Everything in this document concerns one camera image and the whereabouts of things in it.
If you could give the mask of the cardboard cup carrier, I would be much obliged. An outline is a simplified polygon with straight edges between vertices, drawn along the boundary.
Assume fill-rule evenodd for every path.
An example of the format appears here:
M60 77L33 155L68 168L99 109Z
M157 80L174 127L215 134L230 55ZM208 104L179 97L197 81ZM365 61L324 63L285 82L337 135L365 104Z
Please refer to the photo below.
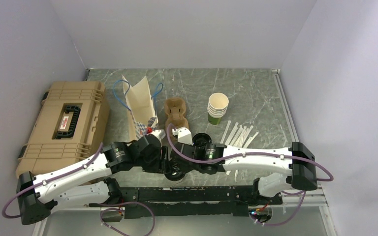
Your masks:
M166 114L165 129L172 123L176 128L185 127L189 129L189 122L186 118L187 108L184 99L171 97L165 101L164 111Z

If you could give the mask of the patterned paper bag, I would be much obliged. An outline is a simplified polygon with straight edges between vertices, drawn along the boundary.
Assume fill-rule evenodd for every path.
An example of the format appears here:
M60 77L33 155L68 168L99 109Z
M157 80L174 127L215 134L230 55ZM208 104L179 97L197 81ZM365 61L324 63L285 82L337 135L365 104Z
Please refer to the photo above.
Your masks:
M155 94L151 94L146 76L133 86L125 76L114 83L114 97L126 109L128 139L130 141L138 140L158 130L159 119L156 110L156 97L162 88L163 83L159 83Z

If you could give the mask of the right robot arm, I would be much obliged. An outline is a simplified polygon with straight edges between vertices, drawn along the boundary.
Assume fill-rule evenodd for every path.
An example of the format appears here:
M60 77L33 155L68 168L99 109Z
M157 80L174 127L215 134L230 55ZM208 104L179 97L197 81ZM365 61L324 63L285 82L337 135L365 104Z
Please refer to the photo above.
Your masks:
M252 199L263 204L281 191L293 188L300 191L317 189L315 157L300 142L279 149L251 149L207 144L197 147L183 143L171 144L170 157L178 163L182 173L193 170L214 175L235 170L270 172L258 180Z

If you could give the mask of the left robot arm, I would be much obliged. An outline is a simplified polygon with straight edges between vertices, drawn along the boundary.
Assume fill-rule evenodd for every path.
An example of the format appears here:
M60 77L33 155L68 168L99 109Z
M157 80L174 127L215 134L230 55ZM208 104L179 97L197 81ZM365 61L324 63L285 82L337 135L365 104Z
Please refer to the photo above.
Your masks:
M131 142L113 142L80 162L46 174L24 172L19 176L17 201L23 225L39 222L61 208L84 204L118 205L119 184L111 175L141 167L163 173L165 151L162 130Z

